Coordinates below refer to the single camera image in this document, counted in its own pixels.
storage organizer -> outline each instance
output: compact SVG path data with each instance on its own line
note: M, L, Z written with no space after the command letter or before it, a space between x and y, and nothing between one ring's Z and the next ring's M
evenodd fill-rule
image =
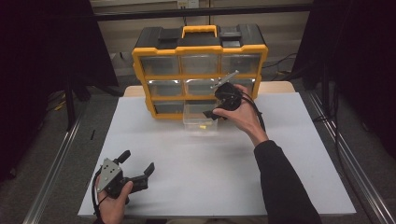
M187 101L197 108L202 101L215 101L210 87L235 70L239 74L230 82L246 86L256 98L267 53L259 27L239 24L146 27L132 56L152 117L183 119Z

storage compartment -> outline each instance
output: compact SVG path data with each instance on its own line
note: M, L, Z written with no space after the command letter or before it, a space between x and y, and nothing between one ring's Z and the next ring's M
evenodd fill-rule
M180 80L150 80L148 88L151 96L177 96L181 95Z
M140 57L145 75L178 75L177 56Z
M219 56L217 54L191 54L180 56L181 71L187 75L217 74Z
M191 135L216 134L218 120L207 119L204 115L204 111L213 110L216 106L216 101L186 102L183 111L183 123L186 132Z
M221 73L227 75L238 70L240 74L257 74L260 54L223 54Z
M247 92L251 95L253 92L255 78L232 78L230 79L230 83L239 84L247 88Z
M157 114L181 114L183 113L183 101L154 101Z
M216 82L214 78L210 79L187 79L185 82L186 93L188 95L213 95L211 89Z

